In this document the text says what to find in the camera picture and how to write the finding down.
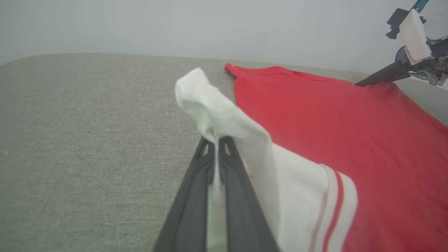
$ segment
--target red shirt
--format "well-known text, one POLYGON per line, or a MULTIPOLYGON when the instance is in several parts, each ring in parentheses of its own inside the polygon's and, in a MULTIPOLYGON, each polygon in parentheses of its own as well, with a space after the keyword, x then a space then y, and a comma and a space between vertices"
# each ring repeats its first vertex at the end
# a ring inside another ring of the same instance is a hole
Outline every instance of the red shirt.
POLYGON ((343 251, 448 251, 448 128, 396 84, 225 69, 237 78, 237 105, 274 143, 354 181, 343 251))

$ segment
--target red stripe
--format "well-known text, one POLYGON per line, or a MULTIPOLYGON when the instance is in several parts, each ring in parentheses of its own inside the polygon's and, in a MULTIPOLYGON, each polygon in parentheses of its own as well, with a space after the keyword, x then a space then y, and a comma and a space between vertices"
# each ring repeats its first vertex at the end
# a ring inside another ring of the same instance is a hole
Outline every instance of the red stripe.
POLYGON ((328 251, 328 243, 330 242, 330 238, 333 234, 334 229, 336 228, 337 221, 339 219, 340 209, 342 207, 342 202, 344 201, 344 186, 342 184, 342 179, 340 178, 339 172, 334 171, 337 179, 337 202, 335 207, 335 212, 333 214, 333 219, 328 228, 327 235, 325 236, 325 240, 323 241, 323 252, 328 251))

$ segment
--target gray fabric surface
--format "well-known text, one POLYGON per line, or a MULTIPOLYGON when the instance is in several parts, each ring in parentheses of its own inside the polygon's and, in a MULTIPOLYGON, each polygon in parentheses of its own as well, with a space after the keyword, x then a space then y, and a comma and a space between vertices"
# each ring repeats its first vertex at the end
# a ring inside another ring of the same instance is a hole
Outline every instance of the gray fabric surface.
MULTIPOLYGON (((225 63, 76 53, 0 66, 0 251, 150 251, 200 139, 175 81, 199 66, 234 100, 225 63)), ((447 124, 448 92, 400 87, 447 124)))

